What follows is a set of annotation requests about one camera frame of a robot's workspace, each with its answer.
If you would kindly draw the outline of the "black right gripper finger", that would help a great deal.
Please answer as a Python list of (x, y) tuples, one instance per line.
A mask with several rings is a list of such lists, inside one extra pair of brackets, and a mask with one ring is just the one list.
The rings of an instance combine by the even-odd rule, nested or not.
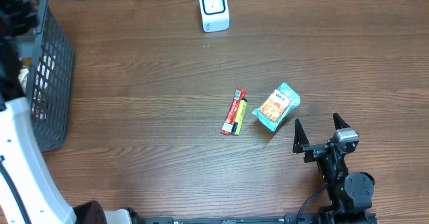
[(333, 114), (333, 120), (335, 129), (350, 128), (350, 125), (346, 123), (338, 113)]
[(295, 120), (295, 134), (293, 143), (293, 153), (299, 154), (304, 152), (304, 147), (309, 146), (308, 138), (299, 119)]

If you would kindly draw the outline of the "teal Kleenex tissue pack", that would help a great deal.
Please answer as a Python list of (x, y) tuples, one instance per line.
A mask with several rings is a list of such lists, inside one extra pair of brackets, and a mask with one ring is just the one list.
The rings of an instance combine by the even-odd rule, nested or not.
[(299, 105), (300, 96), (284, 82), (252, 114), (269, 130), (276, 131), (286, 116)]

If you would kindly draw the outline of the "red snack stick packet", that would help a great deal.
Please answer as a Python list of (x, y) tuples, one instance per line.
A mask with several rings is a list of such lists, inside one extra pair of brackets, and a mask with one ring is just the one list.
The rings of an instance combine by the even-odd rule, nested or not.
[(246, 95), (247, 91), (242, 89), (241, 87), (237, 87), (235, 90), (235, 95), (233, 97), (233, 101), (231, 103), (231, 107), (227, 113), (225, 122), (221, 128), (221, 133), (225, 135), (232, 134), (232, 128), (235, 123), (235, 117), (237, 115), (237, 111), (239, 108), (239, 103), (241, 99)]

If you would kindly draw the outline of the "brown snack pouch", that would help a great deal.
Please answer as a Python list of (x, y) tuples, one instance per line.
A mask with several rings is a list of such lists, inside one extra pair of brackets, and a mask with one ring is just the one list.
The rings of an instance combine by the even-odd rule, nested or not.
[(27, 92), (28, 86), (33, 84), (32, 76), (32, 59), (31, 58), (19, 58), (21, 61), (21, 70), (19, 71), (18, 80), (23, 89), (23, 92)]

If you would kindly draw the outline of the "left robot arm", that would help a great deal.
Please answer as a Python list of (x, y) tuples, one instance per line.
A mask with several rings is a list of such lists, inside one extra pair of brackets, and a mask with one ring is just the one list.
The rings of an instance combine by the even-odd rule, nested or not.
[(38, 147), (19, 73), (16, 37), (38, 26), (30, 0), (1, 0), (1, 208), (8, 223), (126, 223), (127, 209), (105, 211), (96, 201), (70, 206)]

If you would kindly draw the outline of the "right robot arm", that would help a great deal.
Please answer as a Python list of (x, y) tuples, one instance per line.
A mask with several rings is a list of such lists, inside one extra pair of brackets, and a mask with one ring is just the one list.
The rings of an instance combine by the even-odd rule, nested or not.
[[(369, 214), (375, 181), (366, 172), (350, 173), (345, 156), (356, 150), (359, 134), (338, 113), (333, 114), (335, 132), (322, 144), (311, 145), (300, 120), (295, 120), (293, 153), (304, 154), (305, 163), (316, 162), (324, 186), (309, 197), (297, 214), (287, 214), (287, 223), (376, 223)], [(330, 204), (319, 208), (316, 214), (305, 214), (306, 206), (323, 192)]]

